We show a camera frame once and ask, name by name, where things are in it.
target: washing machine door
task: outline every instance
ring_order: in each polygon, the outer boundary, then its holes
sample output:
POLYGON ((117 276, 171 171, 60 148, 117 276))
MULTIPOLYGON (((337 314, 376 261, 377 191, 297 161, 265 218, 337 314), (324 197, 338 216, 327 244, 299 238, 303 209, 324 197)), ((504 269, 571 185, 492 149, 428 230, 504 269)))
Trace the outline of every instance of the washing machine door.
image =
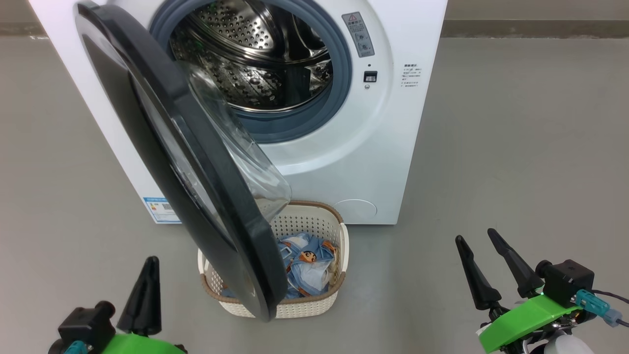
POLYGON ((205 72, 171 61, 117 6, 76 11, 92 66, 151 175, 224 284, 271 320, 287 280, 268 220, 290 187, 205 72))

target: blue connector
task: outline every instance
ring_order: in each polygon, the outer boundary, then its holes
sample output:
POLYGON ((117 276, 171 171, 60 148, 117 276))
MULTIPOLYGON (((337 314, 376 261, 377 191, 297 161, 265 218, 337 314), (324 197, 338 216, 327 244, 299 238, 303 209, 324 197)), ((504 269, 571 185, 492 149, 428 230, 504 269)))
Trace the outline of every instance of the blue connector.
POLYGON ((87 354, 87 345, 81 341, 74 341, 64 354, 87 354))
POLYGON ((577 291, 574 303, 576 306, 583 307, 585 311, 601 317, 611 327, 616 327, 618 325, 617 320, 623 318, 623 314, 618 310, 612 309, 607 301, 596 297, 596 295, 586 290, 577 291))

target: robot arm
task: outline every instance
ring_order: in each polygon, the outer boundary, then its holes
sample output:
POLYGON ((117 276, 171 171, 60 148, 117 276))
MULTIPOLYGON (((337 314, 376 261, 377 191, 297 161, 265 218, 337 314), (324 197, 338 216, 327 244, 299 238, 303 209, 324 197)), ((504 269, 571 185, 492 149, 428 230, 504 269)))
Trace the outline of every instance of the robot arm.
POLYGON ((162 330, 159 259, 147 258, 127 300, 116 334, 110 319, 114 305, 100 301, 93 309, 77 307, 59 326, 61 338, 48 354, 184 354, 182 345, 149 338, 162 330))
POLYGON ((489 310, 490 321, 481 324, 477 332, 486 353, 500 350, 506 354, 593 354, 583 341, 571 335, 572 328, 596 316, 612 327, 625 326, 620 312, 592 294, 596 291, 592 290, 594 272, 572 260, 557 265, 542 261, 533 271, 496 230, 489 229, 487 234, 507 262, 519 295, 527 300, 514 309, 501 306, 498 301, 502 296, 478 268, 465 239, 456 237, 474 305, 476 309, 489 310), (529 351, 530 345, 540 341, 547 343, 529 351))

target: white plastic basket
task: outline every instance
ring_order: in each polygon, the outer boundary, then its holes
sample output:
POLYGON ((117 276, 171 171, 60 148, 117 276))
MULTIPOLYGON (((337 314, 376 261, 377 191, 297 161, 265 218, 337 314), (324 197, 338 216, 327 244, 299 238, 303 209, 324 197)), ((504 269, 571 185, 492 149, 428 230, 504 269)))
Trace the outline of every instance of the white plastic basket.
MULTIPOLYGON (((313 236, 331 241, 337 248, 337 257, 332 265, 334 274, 330 280, 330 290, 319 296, 282 300, 277 306, 276 318, 317 316, 326 312, 337 299, 349 260, 349 238, 341 215, 332 207, 322 203, 291 202, 270 224, 276 237, 308 232, 313 236)), ((221 295, 223 281, 201 250, 198 253, 198 263, 201 284, 210 296, 218 300, 230 314, 253 317, 238 299, 221 295)))

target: instruction label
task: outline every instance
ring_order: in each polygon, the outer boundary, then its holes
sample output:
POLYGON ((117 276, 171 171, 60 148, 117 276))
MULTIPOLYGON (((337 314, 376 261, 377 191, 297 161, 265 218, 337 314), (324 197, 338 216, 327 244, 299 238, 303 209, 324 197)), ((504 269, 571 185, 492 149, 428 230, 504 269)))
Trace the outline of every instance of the instruction label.
POLYGON ((404 64, 400 87, 415 88, 420 85, 421 68, 417 64, 404 64))
POLYGON ((356 44, 358 56, 362 58, 375 55, 376 53, 374 52, 374 46, 371 43, 371 37, 367 31, 367 26, 365 26, 365 23, 362 21, 360 13, 356 12, 344 14, 342 15, 342 18, 347 26, 347 29, 352 35, 354 44, 356 44))
POLYGON ((143 198, 158 224, 181 224, 166 198, 143 198))

